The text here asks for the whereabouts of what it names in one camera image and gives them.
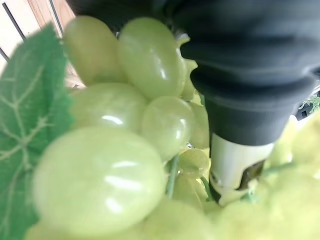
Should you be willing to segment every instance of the grape leaf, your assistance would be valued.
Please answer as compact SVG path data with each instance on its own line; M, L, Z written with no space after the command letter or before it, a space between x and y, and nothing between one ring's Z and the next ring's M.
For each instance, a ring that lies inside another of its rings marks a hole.
M37 221L34 168L71 123L66 61L50 24L15 50L0 78L0 240L23 239Z

